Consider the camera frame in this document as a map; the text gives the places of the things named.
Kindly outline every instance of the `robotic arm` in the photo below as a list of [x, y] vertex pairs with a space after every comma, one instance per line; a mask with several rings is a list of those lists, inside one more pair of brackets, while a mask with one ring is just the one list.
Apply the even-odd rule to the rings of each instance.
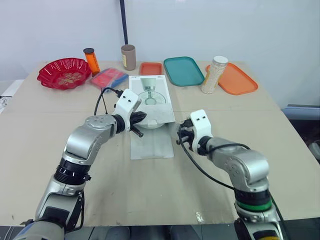
[[78, 229], [80, 214], [80, 227], [83, 225], [84, 188], [86, 181], [91, 179], [88, 171], [102, 144], [123, 131], [137, 132], [134, 124], [146, 117], [144, 112], [134, 112], [140, 103], [138, 96], [126, 89], [116, 103], [113, 115], [90, 116], [73, 131], [37, 207], [35, 221], [15, 240], [63, 240], [65, 232]]
[[207, 158], [230, 177], [239, 219], [234, 226], [240, 240], [283, 239], [277, 211], [269, 193], [267, 159], [247, 146], [213, 137], [204, 110], [191, 113], [178, 130], [177, 144]]
[[[84, 187], [91, 179], [90, 167], [101, 145], [115, 134], [133, 131], [139, 137], [143, 136], [134, 127], [146, 117], [144, 112], [134, 112], [140, 103], [138, 96], [126, 89], [113, 115], [90, 116], [73, 131], [37, 207], [35, 221], [28, 224], [15, 240], [63, 240], [65, 233], [79, 229], [76, 224], [80, 214], [80, 227], [83, 225]], [[229, 174], [233, 187], [228, 187], [235, 194], [234, 206], [239, 215], [235, 229], [240, 240], [283, 239], [268, 190], [269, 165], [262, 154], [243, 148], [243, 144], [213, 137], [204, 110], [191, 113], [179, 125], [178, 136], [177, 143], [186, 152], [184, 143], [188, 142], [191, 151], [207, 156]]]

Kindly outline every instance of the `beige tabletop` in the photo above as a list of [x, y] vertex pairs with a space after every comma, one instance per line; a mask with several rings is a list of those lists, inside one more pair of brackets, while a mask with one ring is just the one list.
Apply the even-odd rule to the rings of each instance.
[[[202, 70], [207, 64], [198, 62]], [[236, 64], [253, 77], [245, 64]], [[100, 66], [123, 70], [119, 62]], [[89, 82], [66, 91], [45, 88], [36, 80], [38, 71], [0, 115], [0, 225], [34, 218], [69, 134], [92, 115], [100, 92]], [[219, 87], [205, 95], [198, 86], [177, 87], [169, 81], [168, 88], [177, 121], [203, 108], [214, 136], [244, 143], [267, 157], [270, 191], [285, 219], [320, 216], [319, 164], [261, 85], [241, 96]], [[117, 99], [111, 93], [105, 98], [112, 112]], [[85, 187], [86, 226], [215, 224], [237, 218], [233, 192], [203, 176], [180, 146], [173, 145], [174, 158], [130, 160], [131, 137], [121, 133], [101, 147]], [[193, 156], [210, 175], [230, 184], [225, 172]]]

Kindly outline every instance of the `bottle cap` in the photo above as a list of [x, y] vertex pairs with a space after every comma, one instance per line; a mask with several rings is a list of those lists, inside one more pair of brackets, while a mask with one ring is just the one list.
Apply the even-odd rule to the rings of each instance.
[[215, 56], [213, 58], [213, 61], [218, 64], [227, 64], [229, 62], [228, 58], [226, 58], [225, 56]]

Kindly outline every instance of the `printed label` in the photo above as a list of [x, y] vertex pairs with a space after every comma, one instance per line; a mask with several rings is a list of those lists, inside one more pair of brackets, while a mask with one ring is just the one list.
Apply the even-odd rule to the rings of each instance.
[[122, 54], [122, 62], [123, 62], [123, 66], [126, 68], [127, 67], [127, 58], [126, 55]]

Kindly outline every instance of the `black cable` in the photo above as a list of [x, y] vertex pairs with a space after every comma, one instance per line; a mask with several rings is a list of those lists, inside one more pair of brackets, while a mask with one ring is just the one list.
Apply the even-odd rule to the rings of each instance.
[[223, 144], [223, 145], [215, 146], [215, 147], [211, 148], [208, 152], [208, 155], [212, 154], [217, 149], [222, 149], [222, 148], [226, 148], [226, 147], [234, 147], [234, 146], [244, 147], [245, 149], [248, 149], [248, 150], [250, 149], [250, 147], [248, 147], [247, 145], [244, 145], [242, 143], [229, 143], [229, 144]]
[[183, 140], [181, 138], [181, 125], [179, 126], [179, 129], [178, 129], [178, 137], [179, 137], [179, 141], [180, 141], [180, 144], [181, 144], [181, 147], [183, 149], [183, 151], [185, 152], [185, 154], [189, 157], [189, 159], [191, 160], [191, 162], [196, 166], [196, 168], [198, 170], [200, 170], [201, 173], [203, 173], [207, 178], [209, 178], [210, 180], [214, 181], [215, 183], [217, 184], [220, 184], [228, 189], [231, 189], [231, 190], [235, 190], [234, 187], [232, 186], [229, 186], [228, 184], [225, 184], [223, 183], [222, 181], [219, 181], [217, 179], [215, 179], [214, 177], [210, 176], [205, 170], [203, 170], [199, 165], [198, 163], [194, 160], [194, 158], [191, 156], [191, 154], [188, 152], [188, 150], [186, 149], [184, 143], [183, 143]]
[[99, 97], [98, 97], [98, 100], [96, 101], [95, 108], [94, 108], [94, 113], [93, 113], [94, 116], [97, 115], [97, 110], [98, 110], [98, 106], [99, 106], [100, 99], [103, 97], [103, 95], [104, 95], [104, 93], [105, 93], [106, 90], [111, 90], [111, 91], [117, 93], [117, 90], [113, 89], [112, 87], [108, 87], [108, 86], [105, 87], [105, 88], [101, 91], [101, 93], [100, 93], [100, 95], [99, 95]]
[[102, 101], [103, 101], [103, 105], [104, 105], [104, 109], [105, 109], [105, 114], [108, 114], [104, 95], [102, 95]]
[[128, 33], [127, 33], [125, 0], [120, 0], [120, 10], [121, 10], [121, 18], [122, 18], [124, 44], [127, 45], [128, 44]]
[[82, 203], [81, 203], [81, 222], [80, 222], [80, 226], [68, 231], [67, 233], [78, 231], [84, 225], [84, 221], [85, 221], [85, 192], [83, 190], [81, 191], [81, 197], [82, 197]]
[[92, 235], [92, 233], [94, 232], [94, 230], [95, 230], [95, 226], [92, 228], [92, 230], [91, 230], [91, 232], [90, 232], [90, 235], [89, 235], [89, 238], [88, 238], [88, 240], [90, 240], [90, 238], [91, 238], [91, 235]]
[[284, 232], [285, 232], [285, 235], [286, 235], [286, 237], [288, 238], [288, 240], [291, 240], [291, 235], [289, 234], [287, 225], [285, 224], [285, 220], [284, 220], [284, 218], [282, 217], [282, 214], [281, 214], [281, 212], [280, 212], [280, 210], [279, 210], [279, 208], [278, 208], [278, 206], [277, 206], [277, 204], [276, 204], [276, 201], [275, 201], [274, 197], [271, 195], [271, 193], [270, 193], [270, 196], [271, 196], [271, 201], [272, 201], [272, 203], [273, 203], [273, 205], [274, 205], [274, 207], [275, 207], [275, 210], [276, 210], [276, 212], [277, 212], [278, 215], [279, 215], [280, 222], [282, 223], [282, 227], [283, 227], [283, 230], [284, 230]]

